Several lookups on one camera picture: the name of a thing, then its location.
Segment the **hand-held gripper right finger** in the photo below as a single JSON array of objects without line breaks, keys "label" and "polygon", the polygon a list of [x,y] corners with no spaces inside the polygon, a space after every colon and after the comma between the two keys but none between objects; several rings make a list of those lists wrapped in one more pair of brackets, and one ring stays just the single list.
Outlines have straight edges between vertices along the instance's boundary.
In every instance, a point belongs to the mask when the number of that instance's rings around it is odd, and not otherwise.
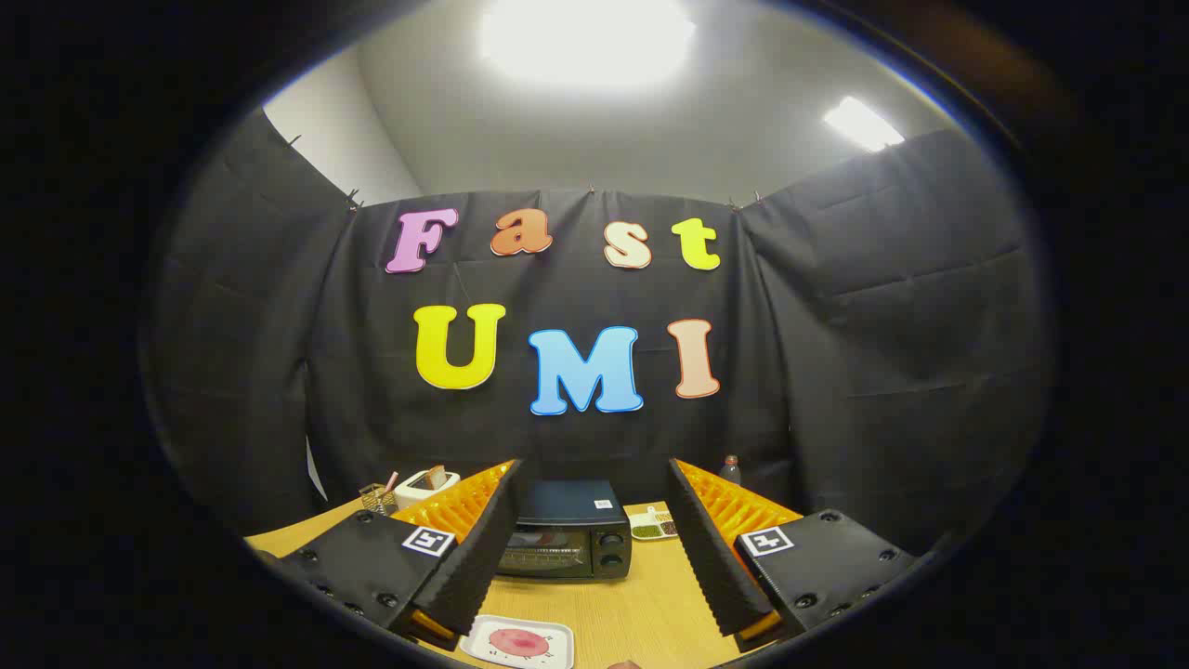
[{"label": "hand-held gripper right finger", "polygon": [[800,515],[675,457],[666,504],[718,630],[743,652],[862,610],[917,562],[844,512]]}]

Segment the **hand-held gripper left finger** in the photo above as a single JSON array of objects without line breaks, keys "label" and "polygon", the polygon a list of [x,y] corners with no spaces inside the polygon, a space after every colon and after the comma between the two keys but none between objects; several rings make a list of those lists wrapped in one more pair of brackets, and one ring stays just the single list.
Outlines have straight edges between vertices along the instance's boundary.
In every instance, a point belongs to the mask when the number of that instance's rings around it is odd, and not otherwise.
[{"label": "hand-held gripper left finger", "polygon": [[521,460],[487,467],[396,515],[351,509],[292,551],[259,558],[350,620],[453,650],[487,597],[516,529]]}]

